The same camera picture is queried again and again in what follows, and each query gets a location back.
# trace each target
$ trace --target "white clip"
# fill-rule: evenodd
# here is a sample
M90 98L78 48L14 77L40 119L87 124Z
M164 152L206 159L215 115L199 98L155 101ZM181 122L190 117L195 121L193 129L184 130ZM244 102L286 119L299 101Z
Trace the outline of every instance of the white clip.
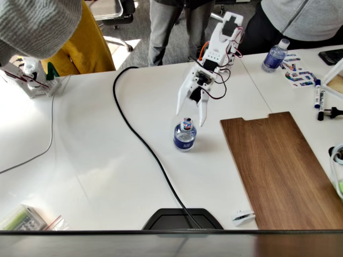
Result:
M231 216L235 226L247 224L255 219L256 215L252 210L238 211Z

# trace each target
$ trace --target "gray pants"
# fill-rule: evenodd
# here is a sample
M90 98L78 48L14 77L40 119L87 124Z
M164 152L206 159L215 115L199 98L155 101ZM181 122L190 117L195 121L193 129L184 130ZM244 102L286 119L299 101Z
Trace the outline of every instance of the gray pants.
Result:
M187 33L189 36L189 56L196 58L205 43L205 29L214 2L211 1L195 10L185 9L187 20ZM160 4L150 0L151 34L149 46L149 66L162 65L169 35L177 22L182 8Z

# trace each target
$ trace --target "sticker sheet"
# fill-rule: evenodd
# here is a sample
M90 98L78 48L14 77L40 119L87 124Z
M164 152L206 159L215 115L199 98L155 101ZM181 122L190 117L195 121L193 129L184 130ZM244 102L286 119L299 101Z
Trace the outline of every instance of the sticker sheet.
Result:
M308 70L298 54L288 54L278 68L293 88L314 86L316 76Z

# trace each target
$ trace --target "marker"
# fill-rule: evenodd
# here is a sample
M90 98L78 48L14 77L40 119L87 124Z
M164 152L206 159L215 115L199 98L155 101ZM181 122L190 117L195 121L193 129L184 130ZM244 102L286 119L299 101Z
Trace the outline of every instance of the marker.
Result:
M318 120L324 119L324 102L325 101L325 91L321 91L320 93L320 108L318 113Z
M319 109L320 107L320 79L316 80L316 96L315 96L315 108Z

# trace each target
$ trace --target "bottle cap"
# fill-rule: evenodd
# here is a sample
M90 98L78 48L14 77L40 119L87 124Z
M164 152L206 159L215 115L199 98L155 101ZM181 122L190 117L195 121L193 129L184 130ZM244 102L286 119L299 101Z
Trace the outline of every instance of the bottle cap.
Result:
M287 49L288 46L289 46L289 40L288 39L281 39L281 41L279 43L279 47L282 49Z
M193 121L191 118L183 118L181 122L181 128L183 130L191 130L193 128Z

